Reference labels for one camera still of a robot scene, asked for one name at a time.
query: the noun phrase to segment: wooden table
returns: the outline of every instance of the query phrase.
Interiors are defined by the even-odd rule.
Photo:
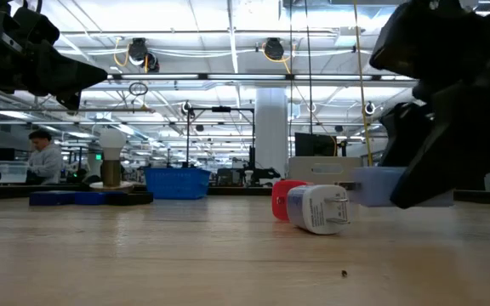
[[[352,211],[317,236],[258,196],[0,201],[0,305],[490,305],[490,206]]]

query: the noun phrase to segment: ceiling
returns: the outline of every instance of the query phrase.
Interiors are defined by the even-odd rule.
[[[292,9],[292,38],[290,3]],[[161,73],[172,74],[287,74],[283,63],[266,59],[262,44],[268,37],[278,37],[290,55],[291,43],[294,57],[288,61],[293,74],[323,74],[355,76],[390,75],[376,71],[368,65],[369,56],[378,38],[381,27],[402,0],[359,0],[358,25],[361,29],[362,51],[354,52],[356,46],[356,22],[352,0],[309,0],[305,14],[303,0],[44,0],[42,14],[60,29],[60,40],[55,47],[65,56],[88,62],[114,73],[142,73],[137,66],[125,61],[126,46],[134,37],[145,37],[161,66]],[[16,10],[22,4],[14,0]],[[36,6],[31,0],[30,6]],[[314,102],[314,113],[319,122],[361,122],[362,95],[360,83],[354,81],[313,82],[310,95],[308,82],[291,86],[289,82],[211,82],[211,81],[149,81],[149,92],[133,99],[128,96],[129,82],[104,82],[83,92],[82,108],[109,111],[133,108],[143,104],[149,111],[114,112],[115,122],[153,122],[156,125],[130,125],[135,131],[130,140],[183,140],[179,130],[183,126],[163,126],[164,123],[183,120],[181,106],[188,101],[195,107],[227,105],[254,107],[257,87],[282,87],[291,95],[300,115],[294,122],[308,122],[310,115],[305,104]],[[413,101],[413,80],[406,82],[365,82],[364,99],[378,109],[374,117],[395,103]],[[59,108],[50,97],[35,100],[26,92],[18,92],[12,99],[26,102],[28,107]],[[88,122],[95,118],[92,113],[69,116],[65,112],[32,114],[44,121]],[[226,122],[221,126],[206,126],[201,135],[232,134],[250,135],[252,128],[239,114],[206,112],[198,121]],[[239,122],[239,128],[233,122]],[[70,126],[52,125],[62,131]],[[293,125],[294,131],[308,131],[307,125]],[[322,126],[314,132],[325,133]],[[348,127],[341,135],[360,133],[360,127]],[[227,139],[220,140],[225,144]],[[246,152],[246,148],[236,153]]]

